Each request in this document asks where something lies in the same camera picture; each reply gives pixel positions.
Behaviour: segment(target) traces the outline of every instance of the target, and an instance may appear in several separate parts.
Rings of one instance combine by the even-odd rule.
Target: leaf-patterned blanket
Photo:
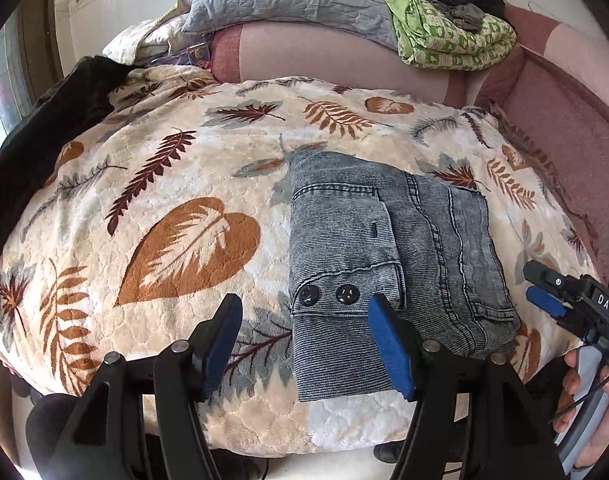
[[[477,189],[522,327],[527,380],[577,341],[525,299],[531,258],[596,275],[534,171],[477,108],[290,77],[218,85],[194,67],[135,70],[115,112],[70,142],[0,260],[0,359],[41,392],[80,395],[111,350],[157,354],[238,293],[244,322],[208,439],[256,456],[401,439],[393,391],[299,403],[288,311],[288,160],[326,149]],[[459,407],[459,415],[466,410]],[[155,429],[155,406],[146,399]]]

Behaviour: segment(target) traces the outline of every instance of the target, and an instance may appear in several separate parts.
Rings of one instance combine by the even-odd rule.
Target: metal screw
[[[495,365],[504,365],[507,362],[507,358],[500,352],[494,352],[491,354],[491,362]]]
[[[109,352],[104,358],[105,365],[114,365],[120,361],[121,357],[122,355],[119,352]]]
[[[440,351],[440,343],[435,339],[427,339],[422,342],[422,348],[427,352],[438,352]]]
[[[171,345],[171,351],[176,354],[182,354],[188,349],[188,341],[186,339],[178,339]]]

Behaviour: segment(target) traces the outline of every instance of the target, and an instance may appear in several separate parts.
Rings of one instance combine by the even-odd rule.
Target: pink sofa
[[[379,44],[306,23],[252,22],[216,33],[222,82],[303,75],[349,88],[387,88],[460,108],[501,108],[501,132],[566,207],[609,275],[609,43],[529,10],[507,6],[518,45],[476,73],[421,70]]]

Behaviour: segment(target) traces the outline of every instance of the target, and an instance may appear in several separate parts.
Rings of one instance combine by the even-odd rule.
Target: folded green blanket
[[[456,27],[427,0],[385,0],[393,14],[398,54],[419,68],[482,70],[498,63],[516,44],[504,20],[485,14],[480,32]]]

